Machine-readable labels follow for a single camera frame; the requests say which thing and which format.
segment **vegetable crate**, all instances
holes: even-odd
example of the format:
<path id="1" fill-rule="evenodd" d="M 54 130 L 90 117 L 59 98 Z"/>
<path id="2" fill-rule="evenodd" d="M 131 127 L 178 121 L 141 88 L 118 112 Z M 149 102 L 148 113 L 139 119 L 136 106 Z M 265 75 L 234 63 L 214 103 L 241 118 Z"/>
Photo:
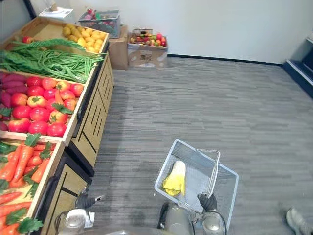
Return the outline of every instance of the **vegetable crate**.
<path id="1" fill-rule="evenodd" d="M 110 38 L 119 38 L 121 34 L 121 20 L 118 10 L 98 11 L 100 19 L 87 20 L 84 13 L 78 20 L 82 26 L 104 31 L 110 34 Z"/>

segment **carrot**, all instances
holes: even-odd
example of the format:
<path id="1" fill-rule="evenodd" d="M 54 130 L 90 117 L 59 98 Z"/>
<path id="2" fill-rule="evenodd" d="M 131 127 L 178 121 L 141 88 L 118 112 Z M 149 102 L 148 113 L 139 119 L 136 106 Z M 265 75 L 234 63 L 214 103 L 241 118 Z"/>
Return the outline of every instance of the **carrot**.
<path id="1" fill-rule="evenodd" d="M 0 171 L 0 179 L 6 180 L 10 182 L 14 177 L 14 172 L 16 170 L 16 166 L 19 161 L 19 156 L 22 151 L 22 146 L 18 146 L 14 152 L 14 156 L 12 157 L 12 160 L 9 161 L 5 167 Z"/>
<path id="2" fill-rule="evenodd" d="M 19 223 L 9 225 L 1 231 L 1 234 L 2 235 L 18 235 L 20 233 L 18 233 L 16 229 L 19 227 L 19 225 L 20 225 Z"/>
<path id="3" fill-rule="evenodd" d="M 40 155 L 33 156 L 29 159 L 27 166 L 37 166 L 43 162 L 42 158 Z"/>
<path id="4" fill-rule="evenodd" d="M 19 197 L 22 192 L 8 192 L 0 195 L 0 204 L 12 201 L 13 199 Z"/>
<path id="5" fill-rule="evenodd" d="M 24 178 L 21 177 L 17 182 L 13 182 L 11 181 L 9 183 L 9 188 L 20 188 L 20 187 L 23 187 L 25 185 L 25 181 L 24 181 Z"/>
<path id="6" fill-rule="evenodd" d="M 36 168 L 36 166 L 27 166 L 25 168 L 24 175 L 27 175 L 28 173 L 30 173 L 35 168 Z"/>
<path id="7" fill-rule="evenodd" d="M 44 175 L 45 169 L 49 163 L 50 158 L 45 158 L 43 160 L 43 163 L 41 163 L 41 165 L 39 166 L 39 168 L 35 171 L 35 173 L 33 174 L 33 176 L 31 177 L 31 179 L 33 181 L 35 181 L 36 183 L 39 183 L 41 178 Z"/>
<path id="8" fill-rule="evenodd" d="M 56 90 L 56 92 L 54 94 L 54 98 L 55 98 L 56 103 L 64 105 L 63 100 L 62 100 L 61 95 L 60 95 L 60 91 L 58 89 Z"/>
<path id="9" fill-rule="evenodd" d="M 0 217 L 7 216 L 11 212 L 14 212 L 21 208 L 29 208 L 31 205 L 31 202 L 21 202 L 16 204 L 10 204 L 10 205 L 1 205 L 0 206 Z"/>

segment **red tomato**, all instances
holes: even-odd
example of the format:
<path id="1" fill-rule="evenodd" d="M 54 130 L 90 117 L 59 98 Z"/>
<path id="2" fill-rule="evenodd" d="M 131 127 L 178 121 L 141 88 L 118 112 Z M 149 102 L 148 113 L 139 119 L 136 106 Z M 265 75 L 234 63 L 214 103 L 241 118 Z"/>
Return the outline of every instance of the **red tomato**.
<path id="1" fill-rule="evenodd" d="M 9 131 L 27 133 L 30 126 L 30 120 L 28 118 L 22 118 L 21 120 L 9 121 Z"/>
<path id="2" fill-rule="evenodd" d="M 16 107 L 19 105 L 26 105 L 27 103 L 27 95 L 23 93 L 14 93 L 11 96 L 11 106 Z"/>
<path id="3" fill-rule="evenodd" d="M 83 92 L 84 86 L 79 83 L 74 83 L 71 85 L 70 90 L 74 93 L 76 97 L 80 97 Z"/>
<path id="4" fill-rule="evenodd" d="M 20 105 L 13 109 L 12 116 L 15 119 L 29 118 L 31 108 L 27 105 Z"/>
<path id="5" fill-rule="evenodd" d="M 53 123 L 48 126 L 47 134 L 49 136 L 62 137 L 66 129 L 67 126 L 62 123 Z"/>
<path id="6" fill-rule="evenodd" d="M 49 121 L 51 123 L 62 123 L 65 124 L 67 122 L 68 114 L 61 113 L 58 110 L 54 110 L 50 113 Z"/>
<path id="7" fill-rule="evenodd" d="M 45 107 L 46 100 L 41 95 L 31 96 L 27 100 L 27 105 L 31 108 Z"/>
<path id="8" fill-rule="evenodd" d="M 44 88 L 42 88 L 41 86 L 31 86 L 28 88 L 27 90 L 27 95 L 28 96 L 34 96 L 34 95 L 44 95 Z"/>
<path id="9" fill-rule="evenodd" d="M 46 90 L 55 88 L 56 85 L 57 85 L 57 81 L 52 78 L 47 77 L 43 79 L 43 88 L 45 88 Z"/>
<path id="10" fill-rule="evenodd" d="M 75 99 L 75 95 L 73 92 L 66 90 L 66 91 L 61 91 L 60 92 L 60 96 L 62 98 L 62 100 L 66 100 L 66 99 Z"/>
<path id="11" fill-rule="evenodd" d="M 50 99 L 47 101 L 47 103 L 45 104 L 45 108 L 48 109 L 49 111 L 53 111 L 56 110 L 52 104 L 55 103 L 55 99 Z"/>
<path id="12" fill-rule="evenodd" d="M 45 121 L 34 121 L 30 124 L 28 132 L 31 134 L 40 133 L 46 135 L 48 130 L 48 124 Z"/>
<path id="13" fill-rule="evenodd" d="M 30 119 L 33 121 L 49 121 L 50 111 L 41 107 L 34 108 L 30 111 Z"/>
<path id="14" fill-rule="evenodd" d="M 49 89 L 49 90 L 45 90 L 44 92 L 44 98 L 46 100 L 50 100 L 54 98 L 54 94 L 55 94 L 56 89 Z"/>
<path id="15" fill-rule="evenodd" d="M 26 80 L 26 84 L 28 87 L 32 87 L 32 86 L 41 86 L 42 84 L 42 79 L 39 77 L 29 77 Z"/>
<path id="16" fill-rule="evenodd" d="M 75 99 L 66 99 L 64 100 L 64 106 L 67 107 L 68 109 L 71 109 L 74 111 L 75 106 L 76 106 L 76 100 Z"/>
<path id="17" fill-rule="evenodd" d="M 70 83 L 68 83 L 66 81 L 60 81 L 57 83 L 55 88 L 58 89 L 60 92 L 65 91 L 65 90 L 69 90 L 70 89 Z"/>

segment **wooden drawer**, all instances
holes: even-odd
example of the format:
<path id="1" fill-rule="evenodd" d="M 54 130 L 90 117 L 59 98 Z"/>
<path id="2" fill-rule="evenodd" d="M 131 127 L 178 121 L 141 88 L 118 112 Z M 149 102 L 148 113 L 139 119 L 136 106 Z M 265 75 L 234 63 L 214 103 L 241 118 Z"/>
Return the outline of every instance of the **wooden drawer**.
<path id="1" fill-rule="evenodd" d="M 59 182 L 55 188 L 49 209 L 46 213 L 41 234 L 55 235 L 54 222 L 58 215 L 75 207 L 75 200 L 88 182 L 67 164 L 64 165 Z M 59 231 L 62 229 L 65 216 L 61 216 Z"/>

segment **sneaker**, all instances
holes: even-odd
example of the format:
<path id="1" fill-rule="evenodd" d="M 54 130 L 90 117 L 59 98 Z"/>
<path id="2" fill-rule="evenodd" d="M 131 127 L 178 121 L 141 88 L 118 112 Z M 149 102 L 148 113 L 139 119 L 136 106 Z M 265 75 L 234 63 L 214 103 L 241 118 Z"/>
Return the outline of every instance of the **sneaker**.
<path id="1" fill-rule="evenodd" d="M 308 225 L 302 215 L 295 209 L 290 208 L 286 213 L 286 221 L 296 235 L 313 235 L 313 228 Z"/>

